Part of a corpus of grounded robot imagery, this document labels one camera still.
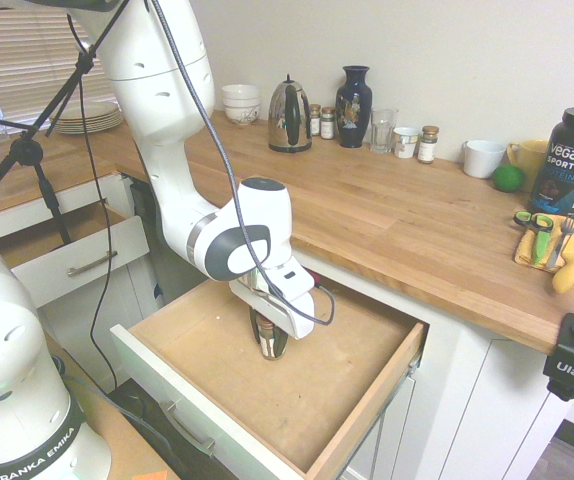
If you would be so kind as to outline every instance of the drawer handle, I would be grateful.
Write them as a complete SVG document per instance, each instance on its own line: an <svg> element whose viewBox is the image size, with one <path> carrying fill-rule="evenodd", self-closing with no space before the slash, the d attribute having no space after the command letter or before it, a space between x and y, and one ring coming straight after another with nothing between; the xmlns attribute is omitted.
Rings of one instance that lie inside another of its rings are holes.
<svg viewBox="0 0 574 480"><path fill-rule="evenodd" d="M209 458L212 458L214 456L214 451L212 449L216 444L215 440L213 438L208 438L204 442L196 440L194 436L191 433L189 433L189 431L185 427L183 427L178 422L178 420L176 420L176 417L172 415L171 412L176 408L175 403L163 402L160 404L160 408L165 414L165 417L167 417L167 420L169 420L169 423L171 423L174 426L174 428L178 430L178 433L180 433L185 440L187 440L194 448L196 448L199 452L204 453Z"/></svg>
<svg viewBox="0 0 574 480"><path fill-rule="evenodd" d="M98 265L102 265L103 263L108 262L110 258L114 258L116 255L118 255L118 252L116 250L114 250L111 253L107 252L107 254L104 257L99 258L98 260L94 260L93 262L88 263L87 265L83 265L82 267L79 268L70 268L69 271L67 272L67 276L75 277L76 275L80 275L81 273L91 270L92 268L97 267Z"/></svg>

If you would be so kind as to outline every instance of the yellow mug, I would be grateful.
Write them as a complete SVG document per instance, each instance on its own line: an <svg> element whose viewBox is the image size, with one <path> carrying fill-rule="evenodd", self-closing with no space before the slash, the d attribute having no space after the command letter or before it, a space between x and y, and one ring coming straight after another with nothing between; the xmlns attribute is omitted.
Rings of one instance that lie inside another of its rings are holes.
<svg viewBox="0 0 574 480"><path fill-rule="evenodd" d="M525 175L525 182L520 187L523 192L531 192L534 188L534 182L545 159L546 151L547 140L525 140L523 142L511 142L507 145L509 162L520 168Z"/></svg>

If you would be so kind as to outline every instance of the white bowl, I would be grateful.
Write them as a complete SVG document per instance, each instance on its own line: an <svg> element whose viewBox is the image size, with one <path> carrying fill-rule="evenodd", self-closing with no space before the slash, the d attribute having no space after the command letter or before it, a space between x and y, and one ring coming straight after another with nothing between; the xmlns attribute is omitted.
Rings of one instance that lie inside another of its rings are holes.
<svg viewBox="0 0 574 480"><path fill-rule="evenodd" d="M223 98L246 100L260 97L260 88L255 85L225 85L222 88Z"/></svg>
<svg viewBox="0 0 574 480"><path fill-rule="evenodd" d="M239 125L247 125L258 118L260 103L253 107L225 107L225 116L229 121Z"/></svg>
<svg viewBox="0 0 574 480"><path fill-rule="evenodd" d="M223 105L226 107L255 107L260 105L260 97L248 98L248 99L231 99L223 98Z"/></svg>

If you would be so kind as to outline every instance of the electric kettle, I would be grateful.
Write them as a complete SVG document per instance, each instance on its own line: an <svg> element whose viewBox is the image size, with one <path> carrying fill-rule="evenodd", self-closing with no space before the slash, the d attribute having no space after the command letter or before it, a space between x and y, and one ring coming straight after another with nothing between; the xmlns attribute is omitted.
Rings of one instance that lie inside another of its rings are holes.
<svg viewBox="0 0 574 480"><path fill-rule="evenodd" d="M296 153L311 148L309 102L303 87L289 75L269 103L269 148Z"/></svg>

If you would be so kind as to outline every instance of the stack of plates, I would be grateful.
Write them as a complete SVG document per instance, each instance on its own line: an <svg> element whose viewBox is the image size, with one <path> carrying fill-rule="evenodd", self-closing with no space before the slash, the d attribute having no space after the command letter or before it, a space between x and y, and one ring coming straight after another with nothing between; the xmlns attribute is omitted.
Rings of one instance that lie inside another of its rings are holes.
<svg viewBox="0 0 574 480"><path fill-rule="evenodd" d="M123 116L118 109L118 105L113 102L85 103L85 123L89 133L107 130L120 125L122 121ZM68 135L85 133L80 104L70 105L65 108L54 130Z"/></svg>

